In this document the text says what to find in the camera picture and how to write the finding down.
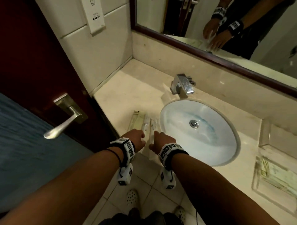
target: red wooden door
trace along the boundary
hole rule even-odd
[[[65,132],[92,151],[114,133],[90,98],[34,0],[0,1],[0,92],[57,126],[69,115],[54,100],[68,93],[88,119]]]

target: faucet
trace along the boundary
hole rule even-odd
[[[193,94],[195,91],[192,85],[195,86],[196,82],[194,82],[191,77],[187,77],[185,74],[177,74],[171,83],[170,90],[172,94],[180,94],[181,89],[183,89],[187,95]]]

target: bathroom sink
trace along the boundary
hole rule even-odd
[[[161,111],[160,127],[190,156],[210,166],[226,165],[240,151],[240,139],[233,125],[200,102],[180,100],[169,103]]]

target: hand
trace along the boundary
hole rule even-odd
[[[220,19],[218,18],[211,19],[204,27],[203,37],[205,39],[209,39],[210,37],[213,37],[219,28],[219,23],[220,23]]]
[[[212,41],[208,45],[208,48],[210,48],[211,50],[221,49],[231,38],[232,34],[230,33],[230,31],[225,30],[212,39]]]
[[[154,144],[150,144],[149,149],[152,150],[157,155],[160,153],[161,148],[165,144],[176,143],[176,140],[173,137],[170,137],[164,134],[164,132],[159,133],[158,131],[155,131],[154,139],[155,139]]]
[[[135,145],[135,153],[139,152],[146,145],[146,142],[141,140],[141,138],[145,137],[142,130],[133,129],[128,131],[121,137],[127,137],[133,142],[133,144]]]

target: outlet cover plate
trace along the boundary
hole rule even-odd
[[[105,27],[100,0],[81,0],[91,34]]]

